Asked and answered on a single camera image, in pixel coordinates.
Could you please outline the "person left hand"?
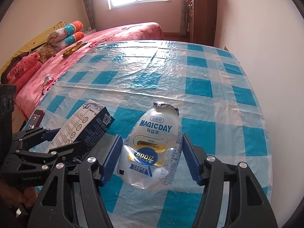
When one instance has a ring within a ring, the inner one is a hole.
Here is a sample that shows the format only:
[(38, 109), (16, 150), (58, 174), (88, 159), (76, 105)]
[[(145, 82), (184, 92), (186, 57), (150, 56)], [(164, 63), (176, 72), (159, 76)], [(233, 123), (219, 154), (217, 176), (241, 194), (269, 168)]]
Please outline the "person left hand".
[(21, 192), (1, 180), (1, 197), (8, 206), (23, 203), (26, 208), (31, 208), (38, 198), (38, 192), (34, 187), (25, 188)]

